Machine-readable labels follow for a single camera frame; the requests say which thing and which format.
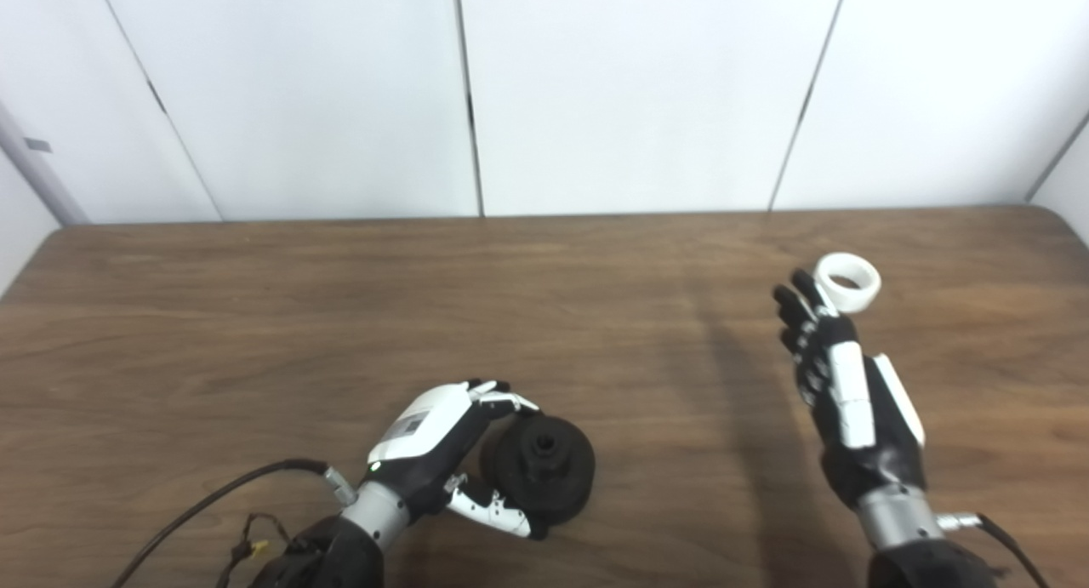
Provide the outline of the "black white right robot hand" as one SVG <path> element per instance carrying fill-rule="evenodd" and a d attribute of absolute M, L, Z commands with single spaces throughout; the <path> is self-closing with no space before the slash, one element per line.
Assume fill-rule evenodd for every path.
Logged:
<path fill-rule="evenodd" d="M 792 271 L 790 285 L 773 289 L 773 299 L 783 324 L 779 340 L 812 415 L 833 494 L 855 509 L 878 488 L 923 490 L 921 437 L 888 385 L 886 369 L 864 355 L 852 318 L 802 269 Z"/>

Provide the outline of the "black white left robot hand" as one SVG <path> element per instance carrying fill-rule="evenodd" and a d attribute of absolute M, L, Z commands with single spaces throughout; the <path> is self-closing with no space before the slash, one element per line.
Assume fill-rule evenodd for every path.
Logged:
<path fill-rule="evenodd" d="M 424 516 L 452 511 L 518 538 L 541 541 L 549 529 L 484 478 L 460 465 L 489 426 L 511 416 L 540 416 L 537 403 L 504 381 L 432 387 L 409 403 L 367 457 L 358 498 L 343 515 L 388 549 Z"/>

